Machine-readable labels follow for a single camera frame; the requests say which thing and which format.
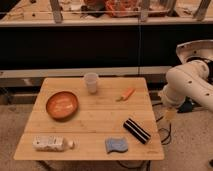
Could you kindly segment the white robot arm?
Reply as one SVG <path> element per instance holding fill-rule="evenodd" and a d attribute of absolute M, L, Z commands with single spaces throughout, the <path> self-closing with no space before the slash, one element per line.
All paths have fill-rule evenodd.
<path fill-rule="evenodd" d="M 208 64 L 202 60 L 193 60 L 168 70 L 167 84 L 159 92 L 166 107 L 166 121 L 175 116 L 186 97 L 213 112 L 213 85 L 207 81 L 209 73 Z"/>

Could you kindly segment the white robot base shell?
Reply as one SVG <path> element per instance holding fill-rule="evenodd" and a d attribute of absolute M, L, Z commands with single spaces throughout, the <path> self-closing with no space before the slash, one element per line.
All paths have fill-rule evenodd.
<path fill-rule="evenodd" d="M 213 61 L 213 40 L 195 40 L 179 44 L 176 47 L 176 55 L 182 64 L 196 58 Z"/>

